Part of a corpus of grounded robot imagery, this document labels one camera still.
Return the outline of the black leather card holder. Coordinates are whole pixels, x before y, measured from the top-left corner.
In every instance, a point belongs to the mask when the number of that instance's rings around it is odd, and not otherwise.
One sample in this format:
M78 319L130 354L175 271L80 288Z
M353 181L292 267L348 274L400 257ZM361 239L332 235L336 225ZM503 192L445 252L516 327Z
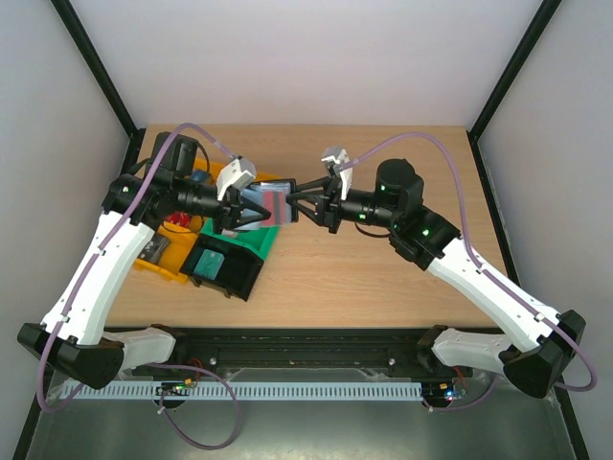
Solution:
M298 220L298 212L287 202L295 192L294 179L278 179L255 182L245 188L240 196L265 209L270 216L263 218L257 210L244 208L241 212L241 226L237 231L253 231L261 228L285 226Z

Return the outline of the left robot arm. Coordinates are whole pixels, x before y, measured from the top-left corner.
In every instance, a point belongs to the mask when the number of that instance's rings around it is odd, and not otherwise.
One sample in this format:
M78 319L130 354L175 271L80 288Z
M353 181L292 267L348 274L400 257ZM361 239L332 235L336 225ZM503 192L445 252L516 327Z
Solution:
M227 230L270 215L241 195L256 179L252 162L234 156L214 184L203 184L191 178L196 151L194 140L169 133L149 158L144 176L127 172L111 183L95 235L69 285L39 323L24 324L17 335L41 369L52 366L101 389L126 368L170 358L176 338L167 328L103 333L120 287L146 244L175 212L207 218Z

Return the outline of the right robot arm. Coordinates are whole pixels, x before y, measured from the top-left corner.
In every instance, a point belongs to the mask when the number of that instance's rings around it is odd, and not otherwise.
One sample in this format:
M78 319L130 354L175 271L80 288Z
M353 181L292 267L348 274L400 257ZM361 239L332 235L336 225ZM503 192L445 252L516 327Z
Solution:
M387 229L403 260L457 289L500 328L499 334L432 328L419 343L424 373L480 369L544 398L574 357L584 319L573 310L560 313L543 305L485 261L458 228L424 205L423 186L410 163L390 159L378 166L371 192L352 189L331 172L298 186L287 202L331 233L343 221Z

